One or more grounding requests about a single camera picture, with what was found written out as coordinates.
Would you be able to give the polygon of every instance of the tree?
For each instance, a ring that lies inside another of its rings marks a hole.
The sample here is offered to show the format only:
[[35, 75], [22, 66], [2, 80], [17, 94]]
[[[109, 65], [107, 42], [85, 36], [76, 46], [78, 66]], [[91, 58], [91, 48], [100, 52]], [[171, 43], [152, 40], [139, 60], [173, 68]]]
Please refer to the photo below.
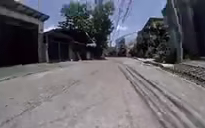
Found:
[[96, 43], [96, 56], [100, 57], [103, 49], [107, 47], [108, 36], [114, 28], [110, 20], [113, 12], [114, 4], [111, 1], [96, 6], [94, 9], [88, 9], [86, 4], [70, 2], [63, 5], [61, 9], [61, 14], [65, 20], [59, 22], [59, 26], [87, 32]]
[[141, 42], [131, 49], [131, 54], [138, 57], [155, 58], [159, 62], [174, 63], [176, 56], [168, 45], [169, 34], [163, 22], [154, 22], [153, 25], [141, 32]]
[[73, 1], [65, 4], [61, 9], [61, 15], [64, 17], [64, 21], [59, 22], [59, 27], [92, 33], [91, 10], [87, 8], [86, 4]]

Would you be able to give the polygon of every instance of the blue sky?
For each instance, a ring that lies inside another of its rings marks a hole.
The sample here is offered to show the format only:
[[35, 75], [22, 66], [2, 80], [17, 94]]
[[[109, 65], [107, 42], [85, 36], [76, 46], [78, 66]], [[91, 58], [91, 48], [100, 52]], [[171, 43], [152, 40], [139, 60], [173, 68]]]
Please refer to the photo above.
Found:
[[[63, 4], [69, 2], [70, 0], [40, 0], [40, 11], [50, 16], [50, 19], [45, 22], [45, 29], [51, 29], [57, 26], [58, 21], [62, 20], [60, 16], [61, 7]], [[38, 9], [37, 0], [24, 0], [24, 3], [34, 9]], [[113, 39], [139, 31], [149, 17], [162, 17], [161, 10], [165, 3], [166, 0], [133, 0], [129, 17], [123, 24], [119, 24], [117, 28], [119, 32], [116, 32], [115, 36], [112, 36]]]

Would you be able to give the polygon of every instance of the awning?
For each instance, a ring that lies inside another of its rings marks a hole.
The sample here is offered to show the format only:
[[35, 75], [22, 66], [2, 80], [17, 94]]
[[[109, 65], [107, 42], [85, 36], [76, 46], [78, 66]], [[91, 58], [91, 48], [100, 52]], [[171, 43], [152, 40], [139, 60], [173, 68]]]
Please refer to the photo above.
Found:
[[49, 19], [49, 16], [46, 15], [46, 14], [43, 14], [35, 9], [32, 9], [26, 5], [23, 5], [19, 2], [5, 2], [5, 1], [0, 1], [0, 6], [4, 6], [8, 9], [11, 9], [15, 12], [19, 12], [19, 13], [22, 13], [22, 14], [25, 14], [25, 15], [28, 15], [30, 17], [33, 17], [33, 18], [36, 18], [36, 19], [39, 19], [40, 21], [44, 22], [46, 20]]

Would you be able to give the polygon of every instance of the road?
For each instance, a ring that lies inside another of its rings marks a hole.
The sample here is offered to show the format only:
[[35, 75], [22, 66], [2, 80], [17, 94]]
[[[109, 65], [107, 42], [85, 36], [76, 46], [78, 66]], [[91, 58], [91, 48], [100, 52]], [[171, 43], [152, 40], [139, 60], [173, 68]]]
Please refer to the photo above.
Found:
[[130, 58], [0, 81], [0, 128], [205, 128], [205, 89]]

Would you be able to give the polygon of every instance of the tire mark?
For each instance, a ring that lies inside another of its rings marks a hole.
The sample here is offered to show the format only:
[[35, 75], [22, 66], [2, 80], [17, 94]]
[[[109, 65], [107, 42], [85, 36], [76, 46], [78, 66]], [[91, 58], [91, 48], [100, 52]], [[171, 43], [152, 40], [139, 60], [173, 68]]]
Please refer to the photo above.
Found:
[[163, 127], [205, 128], [205, 123], [199, 114], [183, 105], [182, 101], [147, 80], [132, 67], [122, 65], [119, 68], [156, 115], [156, 118]]

